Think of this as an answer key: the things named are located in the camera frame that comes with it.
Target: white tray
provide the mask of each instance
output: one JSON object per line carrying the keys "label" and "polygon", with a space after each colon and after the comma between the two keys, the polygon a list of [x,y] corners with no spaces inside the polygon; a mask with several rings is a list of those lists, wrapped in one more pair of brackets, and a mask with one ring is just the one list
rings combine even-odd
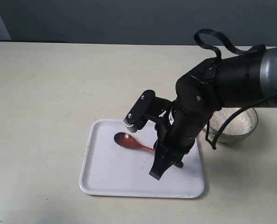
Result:
{"label": "white tray", "polygon": [[[80,188],[90,195],[195,198],[204,190],[197,143],[183,158],[184,167],[170,167],[158,181],[149,175],[154,155],[140,149],[126,149],[114,142],[114,135],[126,132],[122,120],[96,121],[90,132],[80,172]],[[140,143],[153,147],[154,123],[132,134]]]}

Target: black cable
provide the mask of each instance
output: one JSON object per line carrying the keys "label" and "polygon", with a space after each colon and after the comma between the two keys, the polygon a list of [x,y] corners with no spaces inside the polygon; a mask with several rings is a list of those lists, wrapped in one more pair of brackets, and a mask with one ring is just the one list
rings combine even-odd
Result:
{"label": "black cable", "polygon": [[218,38],[224,44],[226,49],[228,49],[233,54],[245,55],[247,53],[246,50],[241,50],[241,49],[236,48],[231,43],[231,41],[228,39],[228,37],[225,36],[223,33],[219,32],[217,30],[214,30],[214,29],[200,29],[194,35],[195,42],[203,49],[209,49],[209,50],[214,51],[218,60],[221,60],[221,51],[215,46],[208,45],[208,44],[204,43],[201,40],[201,38],[199,37],[199,34],[208,34],[208,35],[211,35],[211,36],[214,36],[214,37]]}
{"label": "black cable", "polygon": [[256,102],[254,102],[253,104],[249,105],[249,106],[246,106],[246,107],[243,107],[243,108],[240,108],[239,110],[237,110],[235,113],[233,113],[223,124],[222,126],[220,127],[220,129],[217,131],[217,133],[215,134],[214,138],[213,138],[213,141],[210,141],[208,139],[208,135],[209,135],[209,126],[207,125],[207,131],[206,131],[206,141],[210,143],[210,145],[212,146],[212,148],[215,150],[216,149],[216,142],[219,138],[219,136],[222,134],[222,132],[224,131],[224,129],[227,127],[227,125],[235,118],[237,117],[240,113],[246,111],[247,109],[251,108],[251,107],[254,107],[258,104],[261,104],[263,102],[266,102],[268,100],[270,100],[271,98],[274,98],[274,97],[277,97],[277,92],[274,93],[274,94],[271,94],[270,96],[268,97],[265,97],[261,100],[258,100]]}

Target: spoon handle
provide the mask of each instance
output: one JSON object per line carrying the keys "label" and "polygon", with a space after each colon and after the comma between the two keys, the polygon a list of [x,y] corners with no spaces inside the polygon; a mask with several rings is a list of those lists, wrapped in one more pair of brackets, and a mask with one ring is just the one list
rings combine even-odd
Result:
{"label": "spoon handle", "polygon": [[142,149],[145,149],[145,150],[147,150],[147,151],[149,151],[149,152],[151,152],[151,153],[154,153],[154,152],[155,152],[154,149],[149,148],[149,147],[146,147],[146,146],[142,146],[141,148],[142,148]]}

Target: brown spoon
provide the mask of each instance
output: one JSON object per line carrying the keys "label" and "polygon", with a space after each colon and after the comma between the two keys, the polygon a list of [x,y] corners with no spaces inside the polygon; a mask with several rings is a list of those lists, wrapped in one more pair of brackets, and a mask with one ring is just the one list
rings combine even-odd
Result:
{"label": "brown spoon", "polygon": [[124,148],[132,148],[132,149],[145,149],[149,152],[154,153],[154,149],[146,147],[140,144],[132,135],[120,132],[114,135],[114,141]]}

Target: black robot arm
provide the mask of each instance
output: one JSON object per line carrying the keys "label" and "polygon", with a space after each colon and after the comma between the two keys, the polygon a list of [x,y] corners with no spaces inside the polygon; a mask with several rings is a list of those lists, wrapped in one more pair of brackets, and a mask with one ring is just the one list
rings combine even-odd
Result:
{"label": "black robot arm", "polygon": [[[202,42],[199,34],[219,38],[236,57],[221,59],[217,47]],[[213,50],[208,58],[183,75],[176,83],[177,98],[170,102],[145,91],[124,119],[131,132],[142,129],[148,120],[156,123],[157,141],[150,175],[160,179],[174,163],[189,153],[196,136],[222,107],[241,107],[220,128],[211,142],[215,149],[218,136],[240,112],[250,107],[277,107],[277,48],[266,50],[257,45],[243,51],[215,30],[202,29],[194,36],[197,44]]]}

